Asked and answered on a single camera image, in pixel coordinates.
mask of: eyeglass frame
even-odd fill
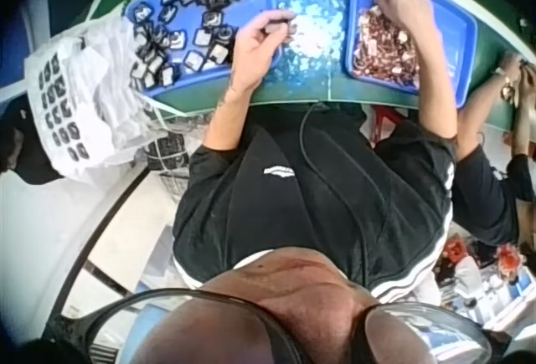
[[[286,353],[292,355],[292,357],[288,358],[292,358],[296,364],[313,363],[312,359],[304,351],[302,344],[294,337],[294,335],[292,335],[291,332],[287,330],[284,325],[281,324],[276,316],[269,312],[266,308],[239,297],[223,295],[206,290],[192,290],[184,288],[148,290],[115,301],[81,318],[70,319],[63,315],[57,315],[47,324],[47,329],[44,332],[43,338],[51,339],[61,344],[64,348],[74,348],[78,354],[81,354],[88,362],[91,362],[89,353],[90,346],[95,340],[98,332],[102,329],[102,326],[115,314],[124,310],[126,307],[145,300],[180,296],[193,298],[197,297],[204,300],[229,304],[235,307],[246,309],[250,313],[257,315],[257,317],[262,321],[262,323],[265,325],[266,332],[268,332],[269,336],[271,337],[271,341],[274,339],[270,332],[277,332],[277,335],[286,345]],[[500,360],[503,358],[504,352],[507,350],[510,342],[512,341],[512,337],[506,332],[496,332],[484,329],[480,324],[469,320],[464,316],[458,315],[451,310],[447,310],[435,305],[427,305],[417,302],[378,304],[365,309],[359,315],[358,322],[355,327],[352,346],[359,345],[359,363],[377,364],[365,329],[365,324],[369,314],[375,310],[378,310],[379,307],[381,307],[381,309],[385,309],[389,307],[410,306],[427,307],[437,312],[443,312],[453,317],[455,316],[457,320],[461,321],[461,323],[471,327],[474,331],[481,332],[485,339],[489,342],[489,346],[492,350],[492,356],[489,361],[490,363],[500,362]]]

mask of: green table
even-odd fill
[[[484,5],[490,3],[489,0],[480,1]],[[508,6],[500,0],[492,1],[493,5],[502,9],[504,15]],[[96,15],[108,13],[121,2],[122,0],[103,0]],[[346,74],[343,56],[346,47],[347,0],[277,0],[277,4],[280,8],[291,8],[303,14],[305,20],[298,28],[303,28],[309,35],[303,34],[300,41],[284,48],[280,63],[255,93],[253,104],[322,100],[417,107],[416,96],[357,81]],[[510,19],[507,25],[512,28],[515,20]],[[315,40],[320,43],[319,46],[316,49],[308,48],[307,42]],[[501,35],[485,23],[478,23],[477,55],[471,89],[488,77],[507,49],[510,46]],[[215,79],[180,90],[170,90],[162,93],[157,100],[185,114],[198,114],[214,108],[227,81],[226,78]],[[512,128],[512,122],[513,108],[503,101],[497,103],[487,121],[489,125],[506,131]]]

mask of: eyeglasses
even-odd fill
[[[133,295],[78,320],[56,317],[49,336],[93,363],[312,363],[268,310],[204,290]],[[394,303],[358,318],[352,363],[487,363],[510,338],[433,305]]]

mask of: logo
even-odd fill
[[[284,166],[268,167],[265,169],[264,174],[271,174],[272,176],[279,176],[281,178],[294,177],[294,171]]]

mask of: workbench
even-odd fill
[[[348,0],[276,0],[277,7],[289,8],[300,15],[298,34],[294,42],[283,49],[279,64],[267,75],[263,85],[255,92],[253,105],[275,103],[303,103],[311,101],[346,101],[373,105],[392,105],[416,108],[418,97],[398,90],[357,81],[350,78],[343,67],[346,47]],[[124,0],[101,0],[95,18],[117,8]],[[495,6],[499,19],[484,11],[502,25],[501,34],[490,19],[478,19],[478,43],[470,89],[473,90],[497,67],[506,50],[520,50],[514,45],[523,44],[520,33],[515,32],[515,11],[503,0],[477,0],[485,8]],[[510,11],[510,18],[505,14]],[[159,95],[157,102],[169,111],[182,115],[196,115],[215,107],[228,79],[214,79],[202,84],[170,90]],[[488,125],[510,131],[513,108],[500,100],[487,120]]]

